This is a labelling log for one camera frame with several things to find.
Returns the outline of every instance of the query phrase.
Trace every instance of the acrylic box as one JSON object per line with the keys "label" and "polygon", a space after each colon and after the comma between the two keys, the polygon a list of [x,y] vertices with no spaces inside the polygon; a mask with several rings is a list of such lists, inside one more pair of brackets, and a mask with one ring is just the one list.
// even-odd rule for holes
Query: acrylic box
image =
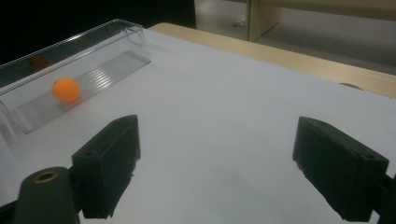
{"label": "acrylic box", "polygon": [[[150,62],[140,25],[114,20],[0,66],[0,110],[32,132]],[[72,103],[51,92],[60,78],[80,88]]]}

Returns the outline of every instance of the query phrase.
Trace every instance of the clear plastic container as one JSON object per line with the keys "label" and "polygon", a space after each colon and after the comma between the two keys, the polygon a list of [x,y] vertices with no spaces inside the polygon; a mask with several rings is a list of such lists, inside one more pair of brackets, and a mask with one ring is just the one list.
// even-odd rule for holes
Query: clear plastic container
{"label": "clear plastic container", "polygon": [[[114,20],[0,66],[0,110],[32,132],[150,62],[140,25]],[[60,78],[80,88],[73,103],[51,93]]]}

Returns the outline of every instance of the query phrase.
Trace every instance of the wooden leg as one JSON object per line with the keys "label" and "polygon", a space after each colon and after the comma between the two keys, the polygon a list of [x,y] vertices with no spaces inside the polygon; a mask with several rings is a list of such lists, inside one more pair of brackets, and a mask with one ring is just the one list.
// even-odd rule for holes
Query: wooden leg
{"label": "wooden leg", "polygon": [[260,0],[247,0],[247,40],[255,41],[277,25],[281,14],[280,7],[266,7]]}

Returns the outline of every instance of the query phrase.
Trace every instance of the orange ball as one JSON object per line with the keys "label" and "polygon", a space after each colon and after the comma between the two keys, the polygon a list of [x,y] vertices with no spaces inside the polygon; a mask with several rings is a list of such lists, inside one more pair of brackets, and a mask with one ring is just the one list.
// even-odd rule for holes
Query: orange ball
{"label": "orange ball", "polygon": [[63,103],[73,103],[79,97],[79,85],[70,78],[61,78],[52,84],[52,95]]}

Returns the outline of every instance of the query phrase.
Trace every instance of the gray floor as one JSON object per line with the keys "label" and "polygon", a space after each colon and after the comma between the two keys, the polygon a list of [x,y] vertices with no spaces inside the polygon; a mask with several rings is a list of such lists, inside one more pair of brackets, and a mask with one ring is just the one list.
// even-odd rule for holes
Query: gray floor
{"label": "gray floor", "polygon": [[[195,0],[197,29],[245,39],[235,22],[246,4]],[[283,9],[280,23],[256,43],[396,75],[396,21]]]}

